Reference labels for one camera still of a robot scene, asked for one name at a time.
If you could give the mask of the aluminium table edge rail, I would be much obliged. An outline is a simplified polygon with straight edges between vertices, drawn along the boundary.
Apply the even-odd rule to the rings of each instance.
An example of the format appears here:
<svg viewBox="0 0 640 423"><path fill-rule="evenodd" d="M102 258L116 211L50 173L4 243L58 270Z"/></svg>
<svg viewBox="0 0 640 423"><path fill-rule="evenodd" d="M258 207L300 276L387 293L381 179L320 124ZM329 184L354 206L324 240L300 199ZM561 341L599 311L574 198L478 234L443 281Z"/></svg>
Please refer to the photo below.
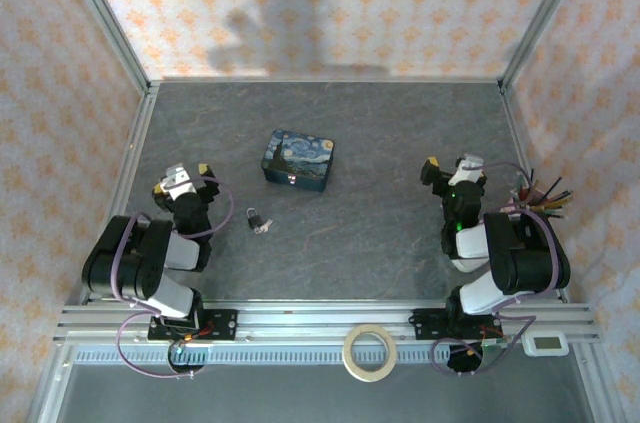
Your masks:
<svg viewBox="0 0 640 423"><path fill-rule="evenodd" d="M329 344L344 339L360 324L382 326L396 341L414 339L409 323L418 308L442 308L437 300L219 300L204 303L207 308L234 309L239 329L235 341L241 344L301 343ZM108 343L124 319L134 310L115 301L91 301L63 308L54 332L56 341ZM517 333L534 315L533 330L558 330L570 343L596 343L603 332L590 307L559 300L529 300L500 311L502 331Z"/></svg>

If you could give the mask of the masking tape roll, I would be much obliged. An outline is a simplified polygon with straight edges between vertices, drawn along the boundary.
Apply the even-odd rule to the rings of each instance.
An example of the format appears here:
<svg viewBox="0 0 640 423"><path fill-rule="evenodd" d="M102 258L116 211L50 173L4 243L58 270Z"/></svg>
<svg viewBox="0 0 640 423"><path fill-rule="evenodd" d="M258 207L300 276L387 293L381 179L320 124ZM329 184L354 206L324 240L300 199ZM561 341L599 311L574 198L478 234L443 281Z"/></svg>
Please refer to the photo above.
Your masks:
<svg viewBox="0 0 640 423"><path fill-rule="evenodd" d="M365 370L354 359L354 344L363 335L375 337L384 346L385 360L376 370ZM360 324L347 333L342 346L342 359L347 372L356 380L364 383L376 383L388 377L395 368L397 364L396 343L392 335L382 326Z"/></svg>

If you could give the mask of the white digital timer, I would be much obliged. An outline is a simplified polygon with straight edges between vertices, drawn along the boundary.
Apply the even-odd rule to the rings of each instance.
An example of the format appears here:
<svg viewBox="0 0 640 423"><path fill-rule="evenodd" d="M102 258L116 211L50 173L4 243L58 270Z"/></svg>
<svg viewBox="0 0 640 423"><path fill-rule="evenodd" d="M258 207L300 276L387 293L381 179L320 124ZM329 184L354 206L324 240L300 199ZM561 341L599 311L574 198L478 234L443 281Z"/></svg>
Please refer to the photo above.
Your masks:
<svg viewBox="0 0 640 423"><path fill-rule="evenodd" d="M563 357L569 354L566 336L561 331L527 330L521 343L529 357Z"/></svg>

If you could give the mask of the aluminium frame post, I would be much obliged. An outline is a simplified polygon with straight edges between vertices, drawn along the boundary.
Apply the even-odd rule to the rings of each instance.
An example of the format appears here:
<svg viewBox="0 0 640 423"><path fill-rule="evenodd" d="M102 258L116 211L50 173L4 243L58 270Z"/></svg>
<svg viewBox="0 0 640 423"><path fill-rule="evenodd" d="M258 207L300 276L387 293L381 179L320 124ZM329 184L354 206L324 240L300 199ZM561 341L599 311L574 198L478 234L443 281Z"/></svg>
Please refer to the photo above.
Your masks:
<svg viewBox="0 0 640 423"><path fill-rule="evenodd" d="M123 65L125 72L141 93L149 90L150 79L147 76L139 58L137 57L129 39L127 38L116 14L108 0L85 0L89 9L94 14L107 41L115 51L116 56Z"/></svg>
<svg viewBox="0 0 640 423"><path fill-rule="evenodd" d="M505 94L508 88L515 82L561 1L562 0L541 0L539 3L522 38L516 45L515 52L507 64L503 75L497 80L499 90L502 94Z"/></svg>

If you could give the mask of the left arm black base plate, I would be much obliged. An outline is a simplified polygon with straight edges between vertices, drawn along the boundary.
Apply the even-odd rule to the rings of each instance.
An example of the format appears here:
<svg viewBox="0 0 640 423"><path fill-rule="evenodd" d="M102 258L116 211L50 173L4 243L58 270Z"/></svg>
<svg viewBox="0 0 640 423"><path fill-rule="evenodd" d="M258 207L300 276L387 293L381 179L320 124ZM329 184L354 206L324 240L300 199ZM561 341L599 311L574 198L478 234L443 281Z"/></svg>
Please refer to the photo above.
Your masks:
<svg viewBox="0 0 640 423"><path fill-rule="evenodd" d="M238 311L204 309L187 318L152 317L147 332L150 341L234 341Z"/></svg>

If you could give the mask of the dark blue pencil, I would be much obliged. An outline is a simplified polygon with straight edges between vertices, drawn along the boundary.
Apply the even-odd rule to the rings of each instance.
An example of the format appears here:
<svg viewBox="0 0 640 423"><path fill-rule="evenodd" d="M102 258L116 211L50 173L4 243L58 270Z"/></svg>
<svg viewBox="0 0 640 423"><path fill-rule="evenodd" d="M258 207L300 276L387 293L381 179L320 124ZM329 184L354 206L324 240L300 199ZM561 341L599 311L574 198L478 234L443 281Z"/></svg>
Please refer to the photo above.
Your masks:
<svg viewBox="0 0 640 423"><path fill-rule="evenodd" d="M556 186L562 181L563 177L559 176L550 186L549 188L546 190L546 192L542 195L541 197L541 201L546 200L551 192L556 188Z"/></svg>

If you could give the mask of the starry night painted tin box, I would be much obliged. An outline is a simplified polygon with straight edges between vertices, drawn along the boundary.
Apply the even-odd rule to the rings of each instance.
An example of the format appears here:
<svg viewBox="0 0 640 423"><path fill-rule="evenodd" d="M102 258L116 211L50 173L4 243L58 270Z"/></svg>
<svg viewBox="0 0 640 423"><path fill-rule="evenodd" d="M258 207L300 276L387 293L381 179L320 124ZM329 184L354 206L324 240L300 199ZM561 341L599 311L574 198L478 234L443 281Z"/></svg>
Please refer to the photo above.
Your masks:
<svg viewBox="0 0 640 423"><path fill-rule="evenodd" d="M276 129L271 133L261 168L270 183L323 192L334 150L331 139Z"/></svg>

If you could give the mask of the yellow pencil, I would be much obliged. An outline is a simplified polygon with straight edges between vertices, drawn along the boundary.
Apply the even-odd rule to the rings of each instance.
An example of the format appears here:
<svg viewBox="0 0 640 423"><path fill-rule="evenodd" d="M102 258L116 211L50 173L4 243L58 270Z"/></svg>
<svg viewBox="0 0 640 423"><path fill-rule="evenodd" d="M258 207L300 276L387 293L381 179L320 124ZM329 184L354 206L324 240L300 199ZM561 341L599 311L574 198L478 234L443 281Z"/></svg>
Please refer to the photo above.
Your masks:
<svg viewBox="0 0 640 423"><path fill-rule="evenodd" d="M572 191L565 191L564 193L558 195L553 199L545 200L544 202L541 203L541 207L544 209L562 207L571 201L572 196L573 196Z"/></svg>

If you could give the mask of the aluminium side rail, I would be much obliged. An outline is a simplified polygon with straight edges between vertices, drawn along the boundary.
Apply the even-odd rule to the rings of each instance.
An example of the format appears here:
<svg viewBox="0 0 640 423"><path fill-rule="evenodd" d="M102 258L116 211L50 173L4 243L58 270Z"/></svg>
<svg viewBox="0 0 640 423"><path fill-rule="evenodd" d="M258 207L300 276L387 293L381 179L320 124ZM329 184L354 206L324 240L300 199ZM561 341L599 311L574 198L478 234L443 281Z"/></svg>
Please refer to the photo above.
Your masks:
<svg viewBox="0 0 640 423"><path fill-rule="evenodd" d="M158 86L151 86L139 101L125 142L124 152L120 160L111 202L109 203L106 214L100 224L97 233L98 237L101 236L113 216L124 215L126 212L139 160L144 147L144 141L155 107L158 89Z"/></svg>
<svg viewBox="0 0 640 423"><path fill-rule="evenodd" d="M518 165L522 168L522 171L524 172L523 177L525 177L527 181L529 181L531 166L525 155L524 140L520 137L520 134L516 125L516 121L515 121L514 110L510 105L507 92L502 91L500 95L501 95L501 100L502 100L503 108L505 111L505 115L509 124L511 136L516 149L516 153L519 161ZM542 242L546 244L548 244L547 237L548 236L552 237L553 243L550 246L552 268L557 269L557 276L554 283L554 287L545 289L542 293L539 294L539 296L542 297L543 295L550 295L551 292L554 292L556 294L557 299L561 300L563 303L567 303L569 301L569 298L567 296L566 289L565 289L566 282L564 281L564 277L570 276L570 270L566 268L565 261L563 260L563 257L565 256L564 250L547 217L544 216L542 213L539 213L538 217L542 220L542 222L538 223L532 220L532 223L535 228L534 232L537 233L542 238Z"/></svg>

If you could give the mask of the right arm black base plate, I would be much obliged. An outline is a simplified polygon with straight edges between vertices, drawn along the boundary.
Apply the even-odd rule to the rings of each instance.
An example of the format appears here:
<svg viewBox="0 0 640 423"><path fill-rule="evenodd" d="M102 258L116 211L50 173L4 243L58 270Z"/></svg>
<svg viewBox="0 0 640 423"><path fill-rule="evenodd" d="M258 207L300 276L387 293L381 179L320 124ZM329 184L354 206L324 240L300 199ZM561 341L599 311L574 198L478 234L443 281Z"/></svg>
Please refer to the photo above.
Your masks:
<svg viewBox="0 0 640 423"><path fill-rule="evenodd" d="M491 315L454 315L444 308L414 309L408 322L413 326L417 340L480 340L504 336L500 321Z"/></svg>

